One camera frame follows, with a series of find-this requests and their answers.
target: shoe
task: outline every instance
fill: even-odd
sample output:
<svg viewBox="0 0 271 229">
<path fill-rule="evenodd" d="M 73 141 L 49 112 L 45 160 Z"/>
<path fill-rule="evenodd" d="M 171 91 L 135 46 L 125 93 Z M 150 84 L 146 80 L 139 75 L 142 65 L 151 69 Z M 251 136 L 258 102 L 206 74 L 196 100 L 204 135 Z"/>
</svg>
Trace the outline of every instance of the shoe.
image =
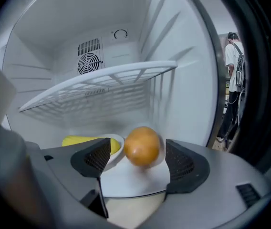
<svg viewBox="0 0 271 229">
<path fill-rule="evenodd" d="M 223 141 L 223 138 L 221 138 L 221 137 L 216 137 L 216 139 L 217 139 L 217 141 L 219 141 L 220 143 Z"/>
</svg>

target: white refrigerator wall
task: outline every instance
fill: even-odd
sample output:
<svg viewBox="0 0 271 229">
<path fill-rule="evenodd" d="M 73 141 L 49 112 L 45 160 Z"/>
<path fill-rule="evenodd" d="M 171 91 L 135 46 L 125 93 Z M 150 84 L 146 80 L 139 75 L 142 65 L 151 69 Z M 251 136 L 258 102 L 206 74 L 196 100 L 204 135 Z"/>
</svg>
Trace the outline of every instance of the white refrigerator wall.
<svg viewBox="0 0 271 229">
<path fill-rule="evenodd" d="M 2 71 L 3 68 L 3 62 L 4 62 L 4 54 L 6 50 L 6 45 L 0 48 L 0 70 Z M 1 123 L 2 127 L 4 127 L 7 130 L 11 130 L 10 124 L 8 122 L 7 116 L 4 116 L 4 119 Z"/>
<path fill-rule="evenodd" d="M 218 100 L 210 36 L 191 0 L 134 0 L 133 21 L 144 61 L 178 68 L 149 82 L 148 113 L 163 139 L 206 145 Z"/>
<path fill-rule="evenodd" d="M 3 71 L 16 87 L 17 94 L 7 111 L 8 121 L 13 131 L 41 148 L 60 146 L 67 131 L 19 113 L 19 107 L 53 86 L 52 65 L 52 52 L 20 40 L 15 33 L 10 35 Z"/>
</svg>

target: backpack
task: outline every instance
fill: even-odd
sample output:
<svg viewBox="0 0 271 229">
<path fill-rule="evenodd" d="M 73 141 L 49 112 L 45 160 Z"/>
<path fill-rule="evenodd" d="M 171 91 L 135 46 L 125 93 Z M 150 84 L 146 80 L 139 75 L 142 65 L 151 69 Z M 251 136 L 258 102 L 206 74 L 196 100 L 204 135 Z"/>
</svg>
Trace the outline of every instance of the backpack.
<svg viewBox="0 0 271 229">
<path fill-rule="evenodd" d="M 244 54 L 241 52 L 239 47 L 234 44 L 237 52 L 239 53 L 239 58 L 237 60 L 236 66 L 236 85 L 238 92 L 244 92 L 246 90 L 246 72 L 245 72 L 245 63 L 244 63 Z"/>
</svg>

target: fan grille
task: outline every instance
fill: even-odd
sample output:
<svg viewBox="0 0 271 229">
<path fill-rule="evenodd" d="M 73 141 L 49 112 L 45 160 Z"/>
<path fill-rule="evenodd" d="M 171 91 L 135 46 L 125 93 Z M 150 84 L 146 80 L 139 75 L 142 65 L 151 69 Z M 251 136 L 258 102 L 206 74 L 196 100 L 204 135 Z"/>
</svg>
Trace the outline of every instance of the fan grille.
<svg viewBox="0 0 271 229">
<path fill-rule="evenodd" d="M 91 71 L 96 71 L 98 70 L 100 62 L 101 61 L 98 59 L 96 54 L 90 52 L 86 53 L 80 58 L 78 62 L 78 72 L 80 74 L 86 74 Z"/>
<path fill-rule="evenodd" d="M 182 179 L 195 168 L 191 157 L 171 145 L 166 146 L 165 161 L 169 168 L 170 181 Z"/>
<path fill-rule="evenodd" d="M 101 48 L 101 45 L 99 43 L 99 39 L 93 39 L 87 42 L 84 42 L 80 44 L 77 48 L 78 56 L 83 55 L 87 52 L 95 51 Z"/>
</svg>

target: yellow object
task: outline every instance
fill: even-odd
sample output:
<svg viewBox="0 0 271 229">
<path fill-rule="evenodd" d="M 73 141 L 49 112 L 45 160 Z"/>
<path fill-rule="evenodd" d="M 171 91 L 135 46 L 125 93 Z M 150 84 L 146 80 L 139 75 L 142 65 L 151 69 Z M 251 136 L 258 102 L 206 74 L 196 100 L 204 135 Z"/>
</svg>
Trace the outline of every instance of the yellow object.
<svg viewBox="0 0 271 229">
<path fill-rule="evenodd" d="M 133 129 L 125 140 L 124 152 L 135 166 L 148 166 L 159 156 L 158 134 L 151 128 L 142 126 Z"/>
<path fill-rule="evenodd" d="M 77 136 L 77 135 L 68 135 L 63 139 L 62 146 L 69 146 L 73 144 L 84 143 L 84 142 L 92 141 L 98 138 L 102 138 L 102 137 L 85 137 L 85 136 Z M 112 155 L 112 154 L 115 154 L 118 150 L 120 150 L 121 145 L 115 139 L 110 138 L 110 148 L 111 148 L 110 155 Z"/>
</svg>

